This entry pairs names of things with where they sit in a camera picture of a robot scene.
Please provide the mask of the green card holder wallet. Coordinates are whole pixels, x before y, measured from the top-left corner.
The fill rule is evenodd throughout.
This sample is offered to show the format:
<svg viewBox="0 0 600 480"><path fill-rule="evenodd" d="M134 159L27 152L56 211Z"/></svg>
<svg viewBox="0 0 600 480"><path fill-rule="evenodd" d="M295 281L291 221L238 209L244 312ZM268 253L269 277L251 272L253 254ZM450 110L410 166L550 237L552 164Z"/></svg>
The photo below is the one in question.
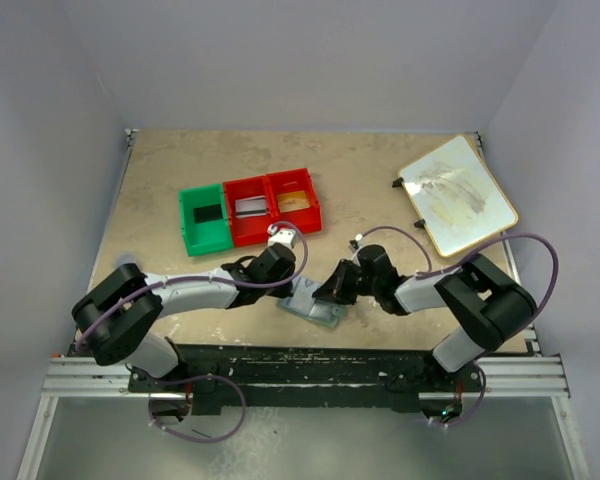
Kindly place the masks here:
<svg viewBox="0 0 600 480"><path fill-rule="evenodd" d="M334 329L347 317L348 309L346 306L315 299L313 294L320 286L319 282L299 276L293 280L291 296L279 299L276 306L316 325Z"/></svg>

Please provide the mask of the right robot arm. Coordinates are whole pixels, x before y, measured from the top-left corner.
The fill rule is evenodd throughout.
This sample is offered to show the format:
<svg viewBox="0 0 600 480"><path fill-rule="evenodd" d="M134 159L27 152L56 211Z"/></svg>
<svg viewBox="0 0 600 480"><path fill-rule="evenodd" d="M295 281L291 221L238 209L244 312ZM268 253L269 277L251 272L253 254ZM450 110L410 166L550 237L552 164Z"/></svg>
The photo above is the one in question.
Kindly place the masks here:
<svg viewBox="0 0 600 480"><path fill-rule="evenodd" d="M458 327L430 353L434 365L448 374L499 349L537 311L531 294L481 254L448 273L407 276L398 273L380 245L365 246L353 260L341 260L312 294L338 305L353 305L360 296L374 298L384 312L396 316L448 309Z"/></svg>

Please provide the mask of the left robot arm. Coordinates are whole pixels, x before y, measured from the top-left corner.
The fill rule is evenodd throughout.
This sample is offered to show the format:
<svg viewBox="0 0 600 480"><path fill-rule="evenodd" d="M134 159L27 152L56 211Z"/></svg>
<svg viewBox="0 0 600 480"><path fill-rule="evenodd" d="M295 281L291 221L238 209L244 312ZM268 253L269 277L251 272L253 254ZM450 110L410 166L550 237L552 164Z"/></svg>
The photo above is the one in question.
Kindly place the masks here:
<svg viewBox="0 0 600 480"><path fill-rule="evenodd" d="M174 379L184 361L173 342L150 332L157 320L250 306L265 295L282 298L291 292L295 261L291 249L275 243L256 257L193 275L145 274L126 263L73 307L80 331L75 348L101 366L126 363L151 377Z"/></svg>

